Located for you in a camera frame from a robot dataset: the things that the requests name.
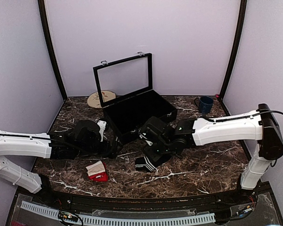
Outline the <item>black white-striped sock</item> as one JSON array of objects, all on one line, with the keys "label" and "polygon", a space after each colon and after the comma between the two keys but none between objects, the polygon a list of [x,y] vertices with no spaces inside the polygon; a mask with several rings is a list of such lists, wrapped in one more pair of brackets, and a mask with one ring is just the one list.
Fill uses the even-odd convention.
[{"label": "black white-striped sock", "polygon": [[154,164],[152,164],[149,158],[146,156],[137,158],[134,166],[136,171],[153,172],[157,170]]}]

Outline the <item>red and white sock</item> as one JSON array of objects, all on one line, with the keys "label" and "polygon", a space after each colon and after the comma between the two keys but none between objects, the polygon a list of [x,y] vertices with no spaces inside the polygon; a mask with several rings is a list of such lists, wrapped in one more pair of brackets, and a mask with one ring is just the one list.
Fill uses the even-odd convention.
[{"label": "red and white sock", "polygon": [[87,170],[88,178],[91,181],[107,182],[108,174],[106,171],[106,164],[102,161],[98,161],[95,164],[85,167]]}]

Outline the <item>black compartment display box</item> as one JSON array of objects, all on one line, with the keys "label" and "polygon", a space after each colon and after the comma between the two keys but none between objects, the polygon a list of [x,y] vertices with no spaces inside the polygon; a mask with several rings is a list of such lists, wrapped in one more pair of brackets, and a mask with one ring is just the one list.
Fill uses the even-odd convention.
[{"label": "black compartment display box", "polygon": [[153,88],[152,54],[113,62],[102,61],[93,68],[97,92],[108,90],[116,98],[100,100],[104,116],[122,144],[138,138],[138,130],[152,116],[170,123],[177,118],[177,109]]}]

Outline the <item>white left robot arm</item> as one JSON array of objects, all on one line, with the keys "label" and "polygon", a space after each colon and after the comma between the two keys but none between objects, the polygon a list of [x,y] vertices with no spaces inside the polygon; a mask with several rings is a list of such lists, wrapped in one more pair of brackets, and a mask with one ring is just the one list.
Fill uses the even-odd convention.
[{"label": "white left robot arm", "polygon": [[47,176],[32,173],[6,157],[32,156],[44,159],[75,159],[83,157],[115,158],[122,149],[117,136],[112,141],[104,138],[107,122],[79,121],[73,129],[60,132],[26,134],[0,130],[0,177],[38,194],[47,205],[57,202]]}]

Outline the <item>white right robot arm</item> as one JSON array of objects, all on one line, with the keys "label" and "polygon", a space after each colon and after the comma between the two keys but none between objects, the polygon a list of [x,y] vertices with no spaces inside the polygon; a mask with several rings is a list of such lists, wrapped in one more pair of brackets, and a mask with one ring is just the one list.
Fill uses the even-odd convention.
[{"label": "white right robot arm", "polygon": [[276,113],[267,104],[259,104],[256,110],[240,115],[180,120],[176,127],[153,116],[139,130],[139,137],[147,144],[143,149],[144,156],[135,160],[135,169],[155,171],[187,148],[225,141],[255,140],[255,152],[241,175],[240,187],[231,195],[235,204],[242,204],[271,163],[283,156],[283,137],[274,117]]}]

